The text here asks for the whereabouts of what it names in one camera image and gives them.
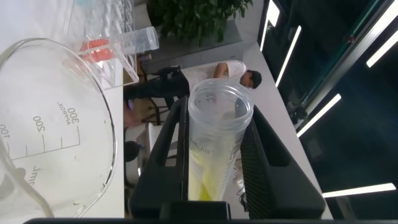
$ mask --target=potted plant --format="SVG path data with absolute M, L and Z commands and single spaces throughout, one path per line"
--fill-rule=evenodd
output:
M 149 0 L 147 11 L 153 26 L 160 26 L 161 36 L 201 44 L 204 38 L 224 39 L 229 17 L 244 17 L 252 0 Z

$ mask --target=glass beaker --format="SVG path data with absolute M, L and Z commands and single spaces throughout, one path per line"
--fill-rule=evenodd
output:
M 116 165 L 108 101 L 66 47 L 22 40 L 0 55 L 0 221 L 80 217 Z
M 188 101 L 189 200 L 221 200 L 253 114 L 247 89 L 231 80 L 200 82 Z

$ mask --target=white shirt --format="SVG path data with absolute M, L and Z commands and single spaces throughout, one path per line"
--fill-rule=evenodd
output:
M 219 63 L 221 62 L 183 69 L 182 73 L 189 82 L 189 90 L 192 91 L 193 87 L 203 80 L 214 78 L 214 71 Z M 241 77 L 247 70 L 246 65 L 238 60 L 225 61 L 225 63 L 228 66 L 228 73 L 225 73 L 222 78 L 240 83 Z

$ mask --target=fluorescent light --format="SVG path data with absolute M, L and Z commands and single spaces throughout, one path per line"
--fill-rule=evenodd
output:
M 264 23 L 264 28 L 262 30 L 260 51 L 262 51 L 262 48 L 264 46 L 264 42 L 266 41 L 266 33 L 267 33 L 268 21 L 270 21 L 273 26 L 276 26 L 276 22 L 278 21 L 278 17 L 279 17 L 279 9 L 275 5 L 275 3 L 272 0 L 270 0 L 269 4 L 268 4 L 266 21 Z
M 290 45 L 289 51 L 287 52 L 287 55 L 286 55 L 286 58 L 285 58 L 285 62 L 282 65 L 282 68 L 281 68 L 281 70 L 279 72 L 278 79 L 276 80 L 276 83 L 275 83 L 276 87 L 278 87 L 280 79 L 282 78 L 282 75 L 284 74 L 287 62 L 289 61 L 289 58 L 292 55 L 292 52 L 293 52 L 293 49 L 294 49 L 294 45 L 296 44 L 296 41 L 299 38 L 300 32 L 301 32 L 301 26 L 298 26 L 297 30 L 296 30 L 296 33 L 294 34 L 292 44 Z
M 278 17 L 279 17 L 279 9 L 275 5 L 273 0 L 269 1 L 269 7 L 268 7 L 268 11 L 267 11 L 267 16 L 269 18 L 269 22 L 271 22 L 271 24 L 275 27 L 276 26 L 276 22 L 278 21 Z
M 348 189 L 348 190 L 338 190 L 335 192 L 328 192 L 328 193 L 323 193 L 322 196 L 324 198 L 328 197 L 339 197 L 339 196 L 345 196 L 345 195 L 356 195 L 356 194 L 367 194 L 367 193 L 372 193 L 372 192 L 383 192 L 387 190 L 395 190 L 396 187 L 394 184 L 389 183 L 389 184 L 379 184 L 379 185 L 373 185 L 373 186 L 368 186 L 368 187 L 358 187 L 355 189 Z
M 317 122 L 319 120 L 319 118 L 321 118 L 333 105 L 335 105 L 339 100 L 341 99 L 340 94 L 337 94 L 335 97 L 333 97 L 333 99 L 331 99 L 331 101 L 329 101 L 329 103 L 322 108 L 321 111 L 319 111 L 317 113 L 317 115 L 315 115 L 310 122 L 308 122 L 298 133 L 297 133 L 297 137 L 300 137 L 302 134 L 304 134 L 304 132 L 306 130 L 308 130 L 313 124 L 315 124 L 315 122 Z
M 366 65 L 368 65 L 369 68 L 372 67 L 372 65 L 374 65 L 392 46 L 394 46 L 396 42 L 398 42 L 398 30 L 386 41 L 386 43 L 383 44 L 383 46 L 380 47 L 379 50 L 377 50 L 376 53 L 374 53 L 374 55 L 372 55 L 371 58 L 369 58 Z
M 262 38 L 261 38 L 261 44 L 260 44 L 260 51 L 262 51 L 262 47 L 264 46 L 264 42 L 266 41 L 266 33 L 267 33 L 267 26 L 268 26 L 268 11 L 266 15 L 266 21 L 264 22 L 264 28 L 262 30 Z
M 395 0 L 376 24 L 372 27 L 372 35 L 378 36 L 398 16 L 398 0 Z

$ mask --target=dark hair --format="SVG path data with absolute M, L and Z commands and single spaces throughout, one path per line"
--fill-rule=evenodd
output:
M 253 81 L 253 88 L 257 88 L 262 81 L 261 73 L 253 70 L 248 70 L 248 72 L 251 72 L 251 80 Z

